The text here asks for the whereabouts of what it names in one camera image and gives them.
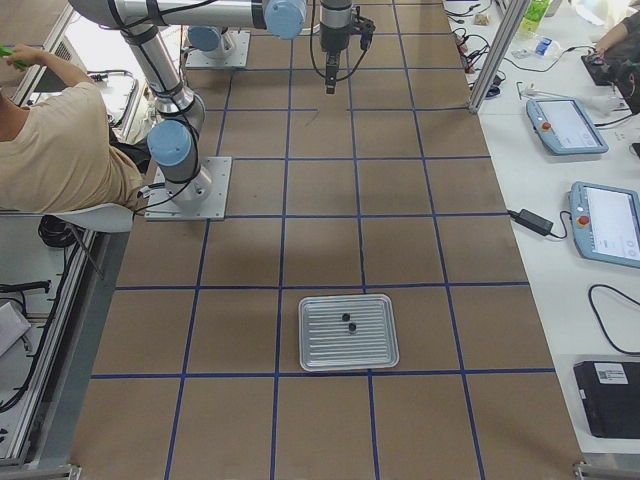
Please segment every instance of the metal base plate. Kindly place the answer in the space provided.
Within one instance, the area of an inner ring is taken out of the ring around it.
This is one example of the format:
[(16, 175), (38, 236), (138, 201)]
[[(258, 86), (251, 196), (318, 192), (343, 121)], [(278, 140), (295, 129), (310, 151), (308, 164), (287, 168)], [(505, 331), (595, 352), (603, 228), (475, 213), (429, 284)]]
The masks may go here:
[(188, 70), (244, 68), (247, 66), (250, 36), (249, 32), (237, 32), (235, 35), (236, 48), (226, 58), (209, 58), (200, 50), (193, 50), (187, 55), (187, 61), (184, 66)]
[(393, 367), (400, 359), (386, 295), (307, 297), (298, 313), (300, 365), (307, 371)]
[[(211, 193), (194, 210), (185, 211), (179, 205), (169, 200), (167, 203), (151, 207), (145, 210), (145, 218), (149, 221), (182, 221), (182, 220), (224, 220), (224, 212), (227, 206), (229, 193), (229, 179), (231, 177), (231, 157), (205, 157), (202, 165), (209, 170), (213, 178)], [(158, 168), (154, 179), (155, 183), (164, 182), (164, 175)], [(167, 191), (164, 188), (152, 190), (149, 197), (149, 205), (167, 200)]]

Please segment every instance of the robotic arm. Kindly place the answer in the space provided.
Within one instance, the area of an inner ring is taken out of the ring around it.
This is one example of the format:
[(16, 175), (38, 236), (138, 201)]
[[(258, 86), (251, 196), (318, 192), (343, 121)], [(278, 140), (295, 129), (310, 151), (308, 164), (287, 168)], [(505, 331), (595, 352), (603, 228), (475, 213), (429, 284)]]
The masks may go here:
[[(165, 177), (169, 200), (183, 210), (197, 209), (211, 193), (212, 175), (197, 153), (204, 123), (204, 103), (180, 79), (158, 26), (190, 25), (267, 29), (290, 40), (305, 23), (305, 0), (69, 0), (82, 16), (119, 30), (156, 98), (166, 120), (152, 129), (150, 150)], [(360, 16), (352, 0), (321, 0), (320, 44), (326, 52), (325, 85), (335, 92), (340, 54), (351, 35), (361, 35), (366, 52), (373, 22)]]

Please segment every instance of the wire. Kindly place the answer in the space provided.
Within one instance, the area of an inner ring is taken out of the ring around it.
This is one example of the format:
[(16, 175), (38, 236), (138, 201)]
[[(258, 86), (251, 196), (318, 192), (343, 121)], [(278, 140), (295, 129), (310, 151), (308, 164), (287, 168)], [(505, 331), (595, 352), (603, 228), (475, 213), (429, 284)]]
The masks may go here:
[(36, 352), (31, 356), (31, 365), (29, 367), (29, 372), (27, 373), (27, 376), (22, 385), (15, 389), (16, 393), (14, 393), (13, 396), (8, 400), (0, 402), (0, 413), (5, 413), (15, 407), (29, 389), (29, 385), (35, 373), (38, 360), (40, 358), (40, 355), (42, 354), (42, 350), (44, 349), (47, 333), (56, 316), (58, 306), (60, 305), (62, 288), (67, 280), (69, 271), (71, 270), (73, 259), (75, 258), (79, 250), (80, 246), (76, 243), (71, 254), (69, 255), (68, 262), (66, 262), (63, 266), (62, 275), (60, 276), (60, 283), (58, 283), (58, 288), (56, 289), (56, 296), (53, 300), (53, 305), (51, 306), (49, 315), (47, 315), (47, 320), (42, 327), (42, 336), (40, 337), (40, 341), (38, 342), (38, 348), (36, 349)]
[[(313, 0), (313, 4), (311, 6), (311, 25), (315, 25), (315, 21), (316, 21), (316, 0)], [(358, 70), (360, 63), (362, 62), (362, 60), (364, 60), (364, 56), (368, 51), (369, 51), (368, 48), (367, 50), (363, 50), (362, 53), (360, 54), (360, 58), (358, 58), (358, 60), (356, 61), (356, 64), (353, 66), (351, 71), (347, 73), (344, 77), (336, 78), (336, 83), (342, 82), (343, 80), (348, 79), (349, 77), (351, 77), (351, 75), (356, 73), (356, 70)], [(320, 78), (326, 78), (326, 75), (322, 73), (320, 69), (318, 69), (318, 65), (316, 64), (316, 58), (315, 58), (315, 55), (313, 54), (313, 30), (311, 31), (311, 33), (309, 33), (309, 55), (311, 56), (311, 64), (313, 65), (313, 69), (315, 70), (315, 72), (320, 76)]]
[(16, 302), (18, 305), (20, 305), (20, 313), (22, 313), (22, 315), (25, 317), (27, 316), (27, 306), (23, 301), (18, 300), (17, 298), (12, 298), (12, 297), (0, 297), (0, 300)]
[(628, 118), (631, 118), (631, 117), (633, 117), (634, 115), (636, 115), (636, 113), (630, 113), (629, 115), (626, 115), (626, 116), (624, 116), (624, 117), (622, 117), (622, 118), (618, 118), (617, 120), (612, 120), (611, 122), (606, 122), (606, 123), (594, 123), (594, 126), (595, 126), (595, 127), (597, 127), (597, 128), (600, 128), (600, 127), (606, 127), (606, 126), (608, 126), (608, 125), (615, 125), (616, 123), (620, 123), (620, 122), (622, 122), (622, 121), (624, 121), (624, 120), (627, 120)]
[[(162, 86), (162, 88), (164, 89), (164, 91), (168, 91), (167, 86), (165, 85), (164, 81), (162, 80), (162, 76), (160, 75), (160, 72), (158, 71), (158, 69), (156, 68), (156, 66), (153, 64), (153, 62), (151, 61), (151, 58), (149, 57), (149, 55), (147, 54), (147, 52), (145, 51), (144, 47), (142, 45), (139, 46), (140, 52), (142, 53), (142, 55), (145, 57), (145, 59), (147, 60), (147, 63), (149, 64), (149, 66), (153, 69), (153, 72), (156, 75), (156, 78), (158, 79), (158, 81), (160, 82), (160, 85)], [(175, 105), (175, 107), (178, 109), (178, 112), (180, 113), (180, 115), (182, 115), (182, 118), (184, 118), (184, 121), (187, 124), (187, 127), (189, 128), (189, 133), (191, 134), (191, 138), (193, 140), (193, 145), (194, 145), (194, 149), (195, 149), (195, 155), (196, 155), (196, 159), (200, 158), (199, 152), (198, 152), (198, 132), (197, 130), (193, 127), (193, 125), (191, 125), (191, 122), (189, 121), (189, 119), (187, 118), (184, 110), (182, 110), (180, 108), (180, 106), (178, 105), (178, 103), (175, 101), (175, 99), (173, 98), (173, 96), (170, 96), (169, 99), (171, 100), (171, 102), (173, 102), (173, 104)], [(140, 207), (137, 208), (136, 210), (133, 211), (132, 213), (132, 218), (135, 219), (136, 215), (140, 215), (140, 212), (143, 210), (146, 210), (147, 208), (151, 208), (151, 207), (157, 207), (158, 205), (163, 205), (167, 202), (169, 202), (170, 200), (174, 199), (175, 197), (177, 197), (178, 195), (180, 195), (190, 184), (191, 181), (196, 178), (198, 176), (198, 161), (196, 161), (193, 165), (193, 173), (191, 174), (191, 176), (184, 182), (184, 185), (182, 186), (182, 188), (180, 190), (178, 190), (174, 195), (169, 195), (165, 200), (163, 200), (162, 202), (158, 202), (158, 203), (152, 203), (150, 205), (146, 205), (144, 207)]]
[[(467, 30), (465, 28), (456, 28), (453, 33), (455, 34), (455, 32), (457, 30), (464, 30), (464, 34), (462, 35), (462, 37), (460, 38), (460, 42), (458, 43), (458, 40), (456, 39), (456, 43), (458, 46), (458, 52), (460, 53), (460, 57), (464, 59), (463, 65), (465, 67), (465, 71), (467, 71), (467, 73), (470, 73), (471, 71), (474, 71), (476, 69), (474, 69), (474, 65), (478, 62), (478, 60), (480, 60), (484, 55), (486, 55), (490, 48), (491, 48), (491, 44), (489, 43), (489, 41), (484, 38), (482, 35), (478, 35), (475, 33), (469, 34), (467, 35)], [(473, 50), (472, 52), (465, 52), (464, 49), (462, 48), (464, 45), (466, 45), (467, 41), (470, 38), (479, 38), (480, 40), (482, 40), (484, 42), (484, 45), (476, 50)]]
[(471, 16), (471, 12), (473, 12), (479, 6), (480, 6), (479, 3), (471, 5), (469, 8), (467, 8), (466, 12), (452, 12), (451, 10), (447, 10), (446, 8), (445, 8), (444, 11), (447, 14), (447, 16), (449, 16), (449, 17), (470, 17)]
[[(206, 5), (215, 3), (217, 1), (218, 0), (204, 0), (199, 3), (194, 3), (193, 5), (183, 5), (181, 7), (168, 8), (167, 10), (159, 10), (158, 14), (160, 16), (160, 19), (164, 21), (164, 19), (162, 18), (164, 15), (170, 15), (172, 13), (182, 12), (184, 10), (193, 10), (194, 8), (204, 7)], [(118, 10), (117, 10), (117, 7), (115, 6), (115, 0), (108, 0), (108, 3), (111, 9), (112, 15), (114, 14), (114, 12), (115, 14), (117, 14)], [(143, 17), (140, 20), (136, 20), (133, 23), (125, 24), (122, 21), (122, 18), (120, 18), (120, 15), (118, 15), (117, 17), (114, 17), (114, 20), (118, 24), (117, 27), (107, 27), (106, 25), (100, 25), (100, 28), (102, 28), (103, 30), (129, 30), (133, 27), (137, 27), (138, 25), (142, 25), (143, 23), (146, 23), (152, 19), (153, 18), (150, 15), (147, 15), (146, 17)]]
[(567, 226), (565, 225), (564, 219), (562, 218), (563, 213), (566, 213), (567, 215), (569, 215), (569, 219), (571, 219), (571, 212), (567, 210), (562, 210), (560, 212), (560, 223), (562, 224), (562, 229), (564, 230), (564, 233), (562, 235), (556, 235), (555, 233), (549, 232), (549, 235), (551, 235), (554, 238), (558, 238), (560, 240), (567, 238), (567, 236), (569, 235), (569, 233), (567, 232)]
[(631, 298), (629, 295), (627, 295), (625, 293), (622, 293), (617, 288), (614, 288), (614, 287), (612, 287), (610, 285), (606, 285), (604, 283), (597, 283), (595, 285), (591, 285), (591, 287), (589, 287), (589, 291), (587, 292), (587, 298), (589, 299), (589, 305), (591, 306), (591, 310), (593, 310), (593, 314), (596, 316), (596, 320), (598, 321), (598, 324), (600, 325), (600, 329), (602, 330), (602, 333), (603, 333), (604, 337), (607, 339), (607, 342), (609, 342), (609, 345), (611, 345), (618, 352), (623, 353), (625, 355), (630, 355), (632, 357), (640, 356), (640, 351), (624, 350), (624, 349), (620, 348), (618, 345), (616, 345), (615, 342), (609, 336), (609, 333), (607, 332), (607, 329), (605, 328), (604, 323), (602, 322), (602, 318), (600, 318), (600, 313), (598, 312), (598, 309), (596, 308), (595, 303), (593, 301), (593, 291), (596, 288), (606, 288), (608, 290), (611, 290), (611, 291), (617, 293), (618, 295), (620, 295), (621, 297), (624, 297), (626, 300), (628, 300), (629, 302), (631, 302), (632, 304), (634, 304), (634, 305), (636, 305), (638, 307), (640, 307), (640, 302), (638, 302), (637, 300)]
[(99, 81), (99, 82), (102, 82), (105, 78), (108, 78), (109, 75), (114, 75), (114, 74), (123, 75), (133, 80), (133, 82), (131, 83), (131, 89), (129, 90), (129, 93), (127, 93), (127, 102), (123, 109), (122, 115), (120, 115), (120, 118), (118, 118), (116, 121), (109, 122), (110, 127), (118, 128), (120, 125), (122, 125), (122, 122), (124, 121), (124, 118), (127, 116), (127, 113), (131, 111), (131, 108), (132, 108), (131, 101), (133, 100), (133, 97), (139, 88), (138, 80), (133, 76), (133, 73), (131, 73), (129, 70), (110, 69), (110, 70), (87, 71), (87, 75), (89, 75), (94, 81)]
[(513, 65), (514, 67), (516, 67), (519, 70), (524, 70), (525, 72), (538, 72), (538, 73), (544, 73), (544, 72), (548, 72), (549, 70), (551, 70), (553, 67), (556, 66), (556, 64), (560, 61), (560, 59), (564, 56), (565, 53), (568, 52), (573, 52), (574, 50), (577, 50), (578, 48), (588, 48), (589, 50), (593, 51), (594, 48), (589, 46), (589, 45), (578, 45), (576, 47), (569, 47), (566, 50), (563, 50), (562, 53), (560, 54), (560, 56), (558, 58), (556, 58), (553, 63), (551, 65), (549, 65), (547, 68), (540, 70), (540, 69), (536, 69), (536, 68), (527, 68), (527, 67), (521, 67), (520, 65), (518, 65), (517, 63), (515, 63), (513, 60), (511, 60), (510, 58), (505, 57), (503, 60), (509, 62), (511, 65)]

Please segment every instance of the blue joint cap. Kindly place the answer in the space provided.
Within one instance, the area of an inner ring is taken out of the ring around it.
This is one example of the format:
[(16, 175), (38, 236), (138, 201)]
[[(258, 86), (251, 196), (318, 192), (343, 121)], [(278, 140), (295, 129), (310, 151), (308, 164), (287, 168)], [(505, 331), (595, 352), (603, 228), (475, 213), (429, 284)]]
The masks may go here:
[(264, 11), (267, 29), (282, 40), (298, 36), (306, 16), (307, 5), (304, 0), (269, 0)]
[(165, 120), (151, 129), (147, 145), (153, 158), (163, 167), (180, 165), (191, 151), (191, 134), (176, 120)]
[(192, 26), (187, 30), (189, 43), (203, 52), (212, 52), (222, 43), (222, 35), (216, 27)]

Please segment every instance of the hand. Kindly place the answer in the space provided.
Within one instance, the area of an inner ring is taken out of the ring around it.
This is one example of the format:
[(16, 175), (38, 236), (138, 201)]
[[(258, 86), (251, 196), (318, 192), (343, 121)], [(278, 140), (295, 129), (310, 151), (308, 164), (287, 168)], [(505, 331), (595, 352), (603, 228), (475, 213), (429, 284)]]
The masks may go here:
[(42, 65), (43, 53), (42, 50), (37, 48), (19, 44), (14, 47), (12, 55), (5, 57), (5, 61), (7, 65), (13, 65), (14, 68), (20, 70), (21, 67), (18, 62), (22, 62), (28, 67), (32, 65)]
[(600, 42), (596, 43), (596, 45), (595, 45), (595, 47), (594, 47), (594, 48), (595, 48), (595, 50), (596, 50), (596, 51), (592, 54), (594, 57), (595, 57), (595, 56), (600, 56), (600, 57), (601, 57), (601, 56), (603, 56), (603, 55), (604, 55), (604, 52), (606, 52), (606, 51), (607, 51), (607, 47), (606, 47), (605, 45), (603, 45), (602, 43), (600, 43)]

